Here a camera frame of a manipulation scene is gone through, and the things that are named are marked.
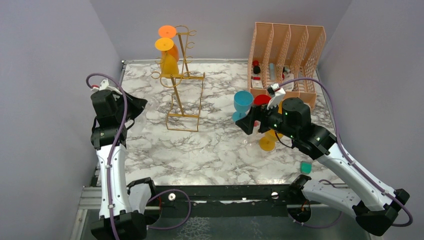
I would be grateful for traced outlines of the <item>red plastic wine glass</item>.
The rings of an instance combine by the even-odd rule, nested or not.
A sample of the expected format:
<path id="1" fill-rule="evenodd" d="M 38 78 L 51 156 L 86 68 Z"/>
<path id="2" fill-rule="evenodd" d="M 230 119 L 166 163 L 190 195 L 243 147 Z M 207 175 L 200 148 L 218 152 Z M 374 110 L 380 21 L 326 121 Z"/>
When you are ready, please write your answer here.
<path id="1" fill-rule="evenodd" d="M 267 105 L 271 99 L 272 98 L 267 94 L 260 94 L 254 98 L 253 104 L 256 106 Z"/>

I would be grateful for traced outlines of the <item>blue plastic wine glass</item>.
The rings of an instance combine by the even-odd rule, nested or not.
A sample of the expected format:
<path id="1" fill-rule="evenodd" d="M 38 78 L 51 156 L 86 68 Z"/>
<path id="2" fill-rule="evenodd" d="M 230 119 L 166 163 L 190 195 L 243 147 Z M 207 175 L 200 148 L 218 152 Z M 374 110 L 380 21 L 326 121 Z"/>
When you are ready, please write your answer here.
<path id="1" fill-rule="evenodd" d="M 245 118 L 253 104 L 253 101 L 254 97 L 249 91 L 238 91 L 233 97 L 235 112 L 232 114 L 232 120 L 236 122 Z"/>

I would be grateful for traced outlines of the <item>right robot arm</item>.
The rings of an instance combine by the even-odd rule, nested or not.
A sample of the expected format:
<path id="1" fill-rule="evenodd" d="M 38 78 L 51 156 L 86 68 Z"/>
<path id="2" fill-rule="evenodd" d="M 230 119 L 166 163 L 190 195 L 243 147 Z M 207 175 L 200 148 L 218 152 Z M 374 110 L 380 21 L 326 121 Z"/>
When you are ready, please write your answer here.
<path id="1" fill-rule="evenodd" d="M 300 98 L 285 99 L 281 108 L 252 105 L 236 125 L 251 135 L 255 122 L 259 132 L 273 130 L 291 139 L 294 148 L 318 161 L 348 185 L 337 189 L 301 174 L 288 190 L 289 199 L 300 204 L 307 200 L 332 207 L 355 219 L 368 233 L 382 236 L 394 226 L 399 211 L 410 198 L 404 189 L 394 189 L 373 176 L 356 161 L 325 127 L 312 123 L 310 107 Z"/>

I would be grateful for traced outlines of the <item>yellow front wine glass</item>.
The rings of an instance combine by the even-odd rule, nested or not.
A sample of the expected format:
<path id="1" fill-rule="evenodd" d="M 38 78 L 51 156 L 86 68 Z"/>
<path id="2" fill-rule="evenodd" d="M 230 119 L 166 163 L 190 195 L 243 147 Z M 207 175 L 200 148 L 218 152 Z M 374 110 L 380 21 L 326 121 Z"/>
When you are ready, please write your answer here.
<path id="1" fill-rule="evenodd" d="M 283 114 L 283 101 L 281 101 L 278 105 L 278 113 Z"/>

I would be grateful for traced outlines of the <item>clear wine glass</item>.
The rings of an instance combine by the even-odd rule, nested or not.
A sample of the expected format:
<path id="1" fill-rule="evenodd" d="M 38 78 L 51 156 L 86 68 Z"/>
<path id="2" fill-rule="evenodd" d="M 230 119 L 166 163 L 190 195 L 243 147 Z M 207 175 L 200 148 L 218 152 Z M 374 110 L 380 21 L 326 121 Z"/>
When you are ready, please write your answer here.
<path id="1" fill-rule="evenodd" d="M 260 121 L 256 120 L 254 122 L 252 134 L 246 136 L 245 139 L 242 141 L 244 145 L 252 146 L 262 137 L 262 134 L 259 132 L 260 125 Z"/>
<path id="2" fill-rule="evenodd" d="M 155 113 L 159 109 L 160 103 L 155 95 L 146 94 L 144 99 L 147 100 L 147 104 L 143 112 L 133 122 L 133 126 L 130 129 L 132 134 L 141 132 L 148 124 L 148 114 Z"/>

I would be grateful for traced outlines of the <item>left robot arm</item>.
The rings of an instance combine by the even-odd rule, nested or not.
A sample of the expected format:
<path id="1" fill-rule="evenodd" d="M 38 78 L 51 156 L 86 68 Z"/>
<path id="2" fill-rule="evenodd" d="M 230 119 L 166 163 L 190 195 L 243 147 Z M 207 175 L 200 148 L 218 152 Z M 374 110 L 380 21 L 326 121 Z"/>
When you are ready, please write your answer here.
<path id="1" fill-rule="evenodd" d="M 97 240 L 144 240 L 147 237 L 146 206 L 157 200 L 156 186 L 149 177 L 126 182 L 127 128 L 145 109 L 147 100 L 114 90 L 91 95 L 97 127 L 91 144 L 100 166 L 101 204 L 99 219 L 90 224 Z"/>

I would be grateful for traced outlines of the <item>clear front wine glass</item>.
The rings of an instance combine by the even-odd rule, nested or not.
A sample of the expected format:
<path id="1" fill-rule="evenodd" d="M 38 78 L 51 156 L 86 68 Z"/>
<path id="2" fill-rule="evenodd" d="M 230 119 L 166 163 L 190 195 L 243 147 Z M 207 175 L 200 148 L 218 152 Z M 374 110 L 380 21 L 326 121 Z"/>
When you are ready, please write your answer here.
<path id="1" fill-rule="evenodd" d="M 262 134 L 259 132 L 260 125 L 260 121 L 256 120 L 254 122 L 252 134 L 246 136 L 245 139 L 242 141 L 244 145 L 252 146 L 262 137 Z"/>

